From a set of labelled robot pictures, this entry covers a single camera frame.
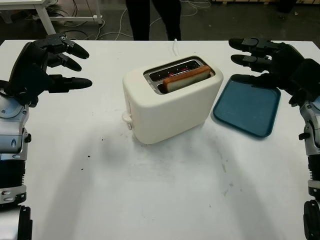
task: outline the bread slice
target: bread slice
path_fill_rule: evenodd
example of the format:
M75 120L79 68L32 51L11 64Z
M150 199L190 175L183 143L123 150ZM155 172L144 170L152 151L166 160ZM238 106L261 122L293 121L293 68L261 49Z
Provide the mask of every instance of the bread slice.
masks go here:
M207 79L210 71L211 68L209 66L201 66L175 76L167 77L163 80L163 86L167 93L170 93Z

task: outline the robotic arm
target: robotic arm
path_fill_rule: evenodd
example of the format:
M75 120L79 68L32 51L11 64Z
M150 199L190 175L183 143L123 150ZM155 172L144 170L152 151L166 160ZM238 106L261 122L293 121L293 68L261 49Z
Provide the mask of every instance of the robotic arm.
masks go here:
M308 192L315 200L304 204L304 234L307 240L320 240L320 65L304 58L293 46L258 38L233 38L229 45L251 55L232 55L231 60L260 76L234 75L233 80L259 88L285 90L292 95L289 104L299 106L305 121L303 133L311 179Z
M87 88L85 78L48 75L47 67L64 66L81 71L81 66L64 55L67 52L87 59L81 46L67 39L64 33L28 42L22 49L9 81L0 80L0 240L31 240L30 208L19 205L26 200L25 163L31 135L25 129L29 107L38 103L38 95L67 93Z

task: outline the robot finger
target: robot finger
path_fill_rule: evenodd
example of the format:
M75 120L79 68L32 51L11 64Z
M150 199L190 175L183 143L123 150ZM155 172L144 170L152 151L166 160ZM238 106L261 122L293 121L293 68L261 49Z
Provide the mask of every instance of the robot finger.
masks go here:
M230 47L249 52L255 57L272 56L272 54L284 46L284 43L275 43L261 38L232 38Z
M85 89L92 86L92 81L86 78L70 77L66 78L60 74L49 75L54 84L46 90L49 93L68 93L69 90Z
M80 72L82 70L81 66L72 58L62 53L53 54L49 52L47 58L47 66L50 68L54 68L60 65L77 72Z
M36 40L34 44L48 53L62 54L64 52L81 59L87 59L89 53L79 44L67 38L65 33L56 33L46 36L45 39Z
M232 55L231 60L244 67L250 67L252 71L262 73L269 71L271 60L265 57L247 56L247 55Z
M235 74L232 76L232 80L242 84L249 84L257 88L277 88L277 78L270 73L264 73L260 76Z

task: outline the table surface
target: table surface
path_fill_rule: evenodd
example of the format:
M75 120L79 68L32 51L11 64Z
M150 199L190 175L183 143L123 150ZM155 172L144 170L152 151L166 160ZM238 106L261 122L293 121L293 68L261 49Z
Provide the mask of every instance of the table surface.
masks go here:
M0 47L0 79L26 41ZM122 77L130 70L170 60L172 42L80 41L90 58L82 72L87 89L43 93L30 109L25 183L34 240L302 240L308 195L304 121L282 92L273 133L256 139L207 118L204 124L153 145L136 140L122 122ZM291 42L320 62L312 42ZM180 55L201 54L224 74L233 64L227 41L182 41Z
M47 0L0 0L0 5L42 4Z

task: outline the toaster slot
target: toaster slot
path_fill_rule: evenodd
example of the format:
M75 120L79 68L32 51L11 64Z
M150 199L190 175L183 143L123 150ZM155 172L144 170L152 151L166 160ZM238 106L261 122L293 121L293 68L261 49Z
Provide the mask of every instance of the toaster slot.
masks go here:
M186 75L187 72L194 72L196 69L202 68L203 66L208 65L201 58L191 56L147 70L143 73L143 76L157 94L164 95L168 93L168 88L164 86L165 79L174 76L177 78L179 75ZM201 79L201 81L213 77L214 75L215 72L210 68L209 75Z

